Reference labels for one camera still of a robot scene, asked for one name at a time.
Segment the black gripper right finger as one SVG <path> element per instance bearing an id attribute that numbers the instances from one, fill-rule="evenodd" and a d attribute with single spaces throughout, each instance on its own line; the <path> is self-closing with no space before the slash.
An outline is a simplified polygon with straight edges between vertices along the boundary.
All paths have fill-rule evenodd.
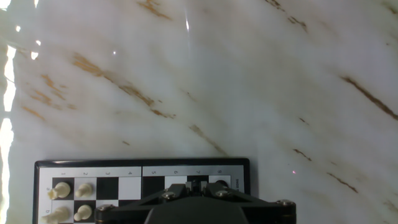
<path id="1" fill-rule="evenodd" d="M 217 183 L 207 183 L 205 197 L 237 207 L 248 223 L 296 224 L 296 204 L 290 200 L 267 202 Z"/>

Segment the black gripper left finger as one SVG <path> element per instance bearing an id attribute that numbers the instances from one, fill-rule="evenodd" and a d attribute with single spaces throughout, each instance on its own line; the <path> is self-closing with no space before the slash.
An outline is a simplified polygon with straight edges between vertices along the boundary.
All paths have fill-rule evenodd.
<path id="1" fill-rule="evenodd" d="M 145 223 L 155 207 L 188 197 L 189 191 L 185 184 L 172 184 L 167 189 L 123 206 L 102 205 L 95 209 L 95 223 Z"/>

